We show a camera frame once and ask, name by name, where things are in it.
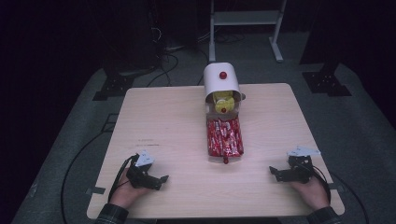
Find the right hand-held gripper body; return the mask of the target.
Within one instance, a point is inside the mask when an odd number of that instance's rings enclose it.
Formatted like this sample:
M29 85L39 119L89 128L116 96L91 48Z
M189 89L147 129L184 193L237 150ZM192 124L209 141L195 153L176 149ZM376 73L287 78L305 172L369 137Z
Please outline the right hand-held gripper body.
M279 171L278 175L282 176L283 182L301 182L305 184L314 175L312 156L320 154L321 152L318 149L297 146L297 148L287 153L289 156L289 170Z

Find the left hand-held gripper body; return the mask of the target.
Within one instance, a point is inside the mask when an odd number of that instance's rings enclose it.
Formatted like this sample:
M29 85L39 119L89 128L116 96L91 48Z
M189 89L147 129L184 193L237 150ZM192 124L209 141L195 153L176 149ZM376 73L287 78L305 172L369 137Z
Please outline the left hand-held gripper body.
M136 153L130 159L130 167L127 171L127 177L136 189L146 188L151 189L152 185L155 185L154 176L149 175L149 169L154 163L154 159L148 154L146 150L141 153Z

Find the person's left hand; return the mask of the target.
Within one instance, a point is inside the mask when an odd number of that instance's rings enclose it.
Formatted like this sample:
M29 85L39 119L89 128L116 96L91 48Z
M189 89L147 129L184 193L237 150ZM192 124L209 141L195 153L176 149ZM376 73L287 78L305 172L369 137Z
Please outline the person's left hand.
M126 210L130 209L140 197L150 192L150 189L134 188L126 176L127 171L128 169L125 168L122 172L119 183L109 200L110 204L114 204Z

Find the person's right hand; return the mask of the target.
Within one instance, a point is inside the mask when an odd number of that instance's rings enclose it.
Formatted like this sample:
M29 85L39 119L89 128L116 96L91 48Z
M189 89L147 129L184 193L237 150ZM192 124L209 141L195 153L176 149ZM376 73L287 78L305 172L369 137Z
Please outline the person's right hand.
M305 184L291 182L290 185L300 194L303 201L313 210L329 207L330 202L320 181L314 176Z

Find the short white drawer red knob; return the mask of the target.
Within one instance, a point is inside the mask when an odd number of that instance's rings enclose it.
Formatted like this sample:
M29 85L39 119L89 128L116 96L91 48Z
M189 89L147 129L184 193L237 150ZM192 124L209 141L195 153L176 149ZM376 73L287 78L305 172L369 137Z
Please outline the short white drawer red knob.
M228 112L226 114L220 114L220 113L216 112L215 103L212 98L212 94L214 93L214 91L209 93L206 96L206 98L205 98L206 117L208 119L228 120L228 119L234 119L238 116L241 102L242 102L242 96L238 91L232 91L232 92L233 92L233 98L235 100L234 110L232 110L231 112Z

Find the black stand base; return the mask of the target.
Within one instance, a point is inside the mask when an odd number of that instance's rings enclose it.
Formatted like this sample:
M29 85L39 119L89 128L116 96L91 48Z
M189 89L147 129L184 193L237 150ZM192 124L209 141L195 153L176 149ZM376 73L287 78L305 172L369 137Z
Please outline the black stand base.
M350 96L351 93L335 76L338 63L325 63L317 72L303 72L308 88L313 93L326 93L328 96Z
M126 92L132 88L134 77L115 75L107 77L102 89L94 96L94 101L105 101L108 97L124 96Z

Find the white rounded storage box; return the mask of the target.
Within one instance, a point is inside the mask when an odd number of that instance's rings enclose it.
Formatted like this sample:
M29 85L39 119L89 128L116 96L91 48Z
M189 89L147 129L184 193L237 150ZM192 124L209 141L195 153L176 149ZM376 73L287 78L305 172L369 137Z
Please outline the white rounded storage box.
M236 102L242 100L242 92L233 66L230 63L211 63L204 70L205 101L212 102L215 91L232 91Z

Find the white metal stand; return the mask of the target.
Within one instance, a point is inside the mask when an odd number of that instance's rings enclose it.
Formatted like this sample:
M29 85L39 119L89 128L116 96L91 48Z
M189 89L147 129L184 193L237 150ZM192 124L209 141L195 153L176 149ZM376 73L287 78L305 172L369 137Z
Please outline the white metal stand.
M215 0L211 0L210 11L210 34L208 44L208 60L213 63L216 60L215 28L220 26L249 26L249 25L274 25L275 30L269 37L269 43L278 63L284 61L277 44L278 35L283 21L288 0L281 0L278 10L259 11L216 11Z

